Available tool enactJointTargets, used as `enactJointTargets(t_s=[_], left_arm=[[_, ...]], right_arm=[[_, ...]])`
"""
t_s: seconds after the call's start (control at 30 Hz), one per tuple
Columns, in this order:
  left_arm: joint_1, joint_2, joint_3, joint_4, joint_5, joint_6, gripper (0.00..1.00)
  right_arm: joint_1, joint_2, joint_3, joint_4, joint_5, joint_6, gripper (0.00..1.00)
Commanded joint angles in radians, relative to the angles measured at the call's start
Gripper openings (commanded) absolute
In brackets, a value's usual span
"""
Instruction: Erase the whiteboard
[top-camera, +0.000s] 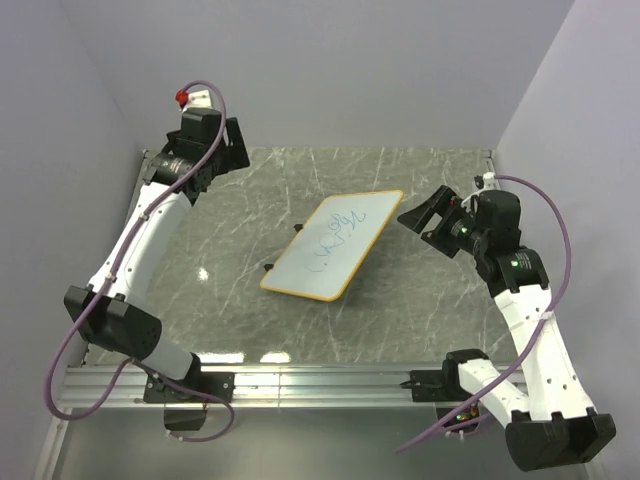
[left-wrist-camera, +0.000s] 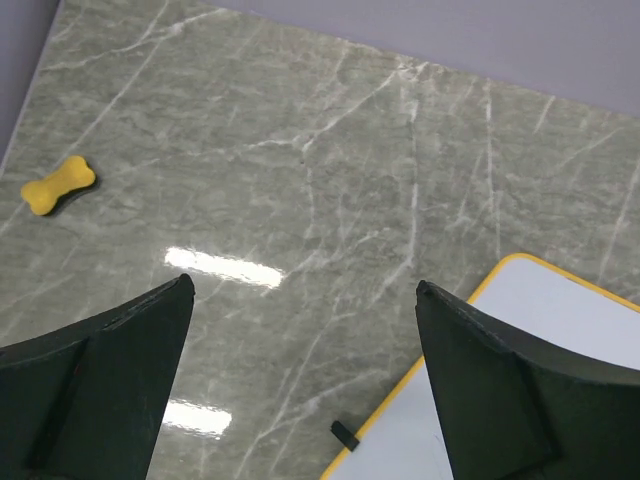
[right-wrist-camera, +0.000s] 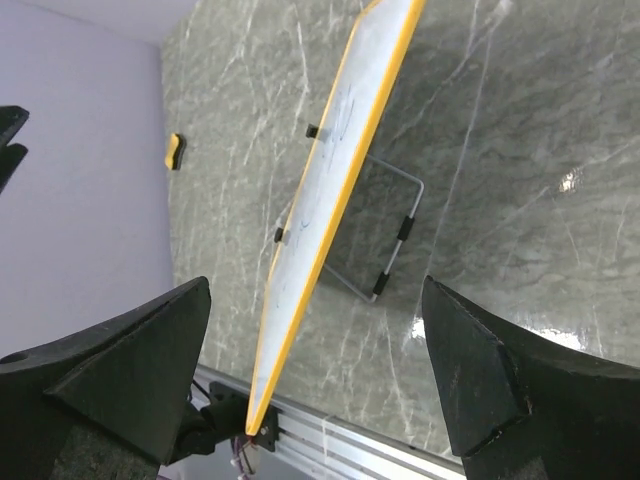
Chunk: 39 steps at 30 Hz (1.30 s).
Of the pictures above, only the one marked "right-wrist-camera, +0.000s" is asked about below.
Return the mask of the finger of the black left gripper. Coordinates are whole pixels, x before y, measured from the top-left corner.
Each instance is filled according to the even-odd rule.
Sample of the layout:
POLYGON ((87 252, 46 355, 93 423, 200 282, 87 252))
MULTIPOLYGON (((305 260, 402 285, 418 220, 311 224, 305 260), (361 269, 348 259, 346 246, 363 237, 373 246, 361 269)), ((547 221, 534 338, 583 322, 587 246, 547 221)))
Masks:
POLYGON ((0 117, 0 193, 2 193, 28 153, 24 145, 13 143, 12 140, 29 119, 29 112, 17 105, 7 105, 1 107, 0 117))

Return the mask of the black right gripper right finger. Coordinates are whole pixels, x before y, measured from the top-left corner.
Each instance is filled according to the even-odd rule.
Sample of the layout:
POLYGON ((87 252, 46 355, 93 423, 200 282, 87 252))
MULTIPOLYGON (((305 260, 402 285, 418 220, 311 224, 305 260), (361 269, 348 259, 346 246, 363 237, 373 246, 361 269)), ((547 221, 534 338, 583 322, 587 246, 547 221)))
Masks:
POLYGON ((637 368, 549 341, 432 277, 422 317, 467 478, 638 478, 637 368))

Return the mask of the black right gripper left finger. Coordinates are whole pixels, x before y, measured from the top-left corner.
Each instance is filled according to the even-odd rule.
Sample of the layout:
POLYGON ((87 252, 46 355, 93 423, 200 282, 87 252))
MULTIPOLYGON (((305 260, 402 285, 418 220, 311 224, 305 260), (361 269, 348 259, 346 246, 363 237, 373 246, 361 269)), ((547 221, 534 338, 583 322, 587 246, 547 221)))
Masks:
POLYGON ((211 309, 197 277, 1 359, 4 479, 154 479, 169 462, 211 309))

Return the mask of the yellow black whiteboard eraser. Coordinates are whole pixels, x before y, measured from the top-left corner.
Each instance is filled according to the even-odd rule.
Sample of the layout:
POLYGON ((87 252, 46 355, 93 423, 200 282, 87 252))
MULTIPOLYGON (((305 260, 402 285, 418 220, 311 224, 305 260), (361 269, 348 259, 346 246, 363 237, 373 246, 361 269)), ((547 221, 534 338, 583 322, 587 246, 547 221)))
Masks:
POLYGON ((176 171, 181 168, 182 158, 187 142, 183 135, 172 133, 169 137, 167 152, 165 155, 165 165, 170 171, 176 171))

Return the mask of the yellow framed whiteboard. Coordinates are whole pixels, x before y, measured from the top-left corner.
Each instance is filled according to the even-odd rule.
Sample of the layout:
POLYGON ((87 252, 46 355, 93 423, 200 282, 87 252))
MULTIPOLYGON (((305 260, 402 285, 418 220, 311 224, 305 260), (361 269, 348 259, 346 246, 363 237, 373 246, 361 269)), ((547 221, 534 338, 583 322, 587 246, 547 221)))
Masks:
POLYGON ((356 18, 266 282, 245 432, 259 433, 424 4, 356 18))

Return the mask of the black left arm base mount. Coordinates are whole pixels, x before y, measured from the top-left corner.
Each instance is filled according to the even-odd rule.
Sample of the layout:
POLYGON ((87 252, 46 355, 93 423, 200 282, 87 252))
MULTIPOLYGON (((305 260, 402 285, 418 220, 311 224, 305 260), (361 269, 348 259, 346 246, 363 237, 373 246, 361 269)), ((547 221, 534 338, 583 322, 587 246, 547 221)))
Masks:
POLYGON ((269 407, 259 431, 245 433, 248 395, 240 390, 214 381, 206 395, 209 403, 196 407, 187 401, 169 463, 191 455, 210 455, 218 444, 233 439, 248 439, 273 453, 279 439, 276 409, 269 407))

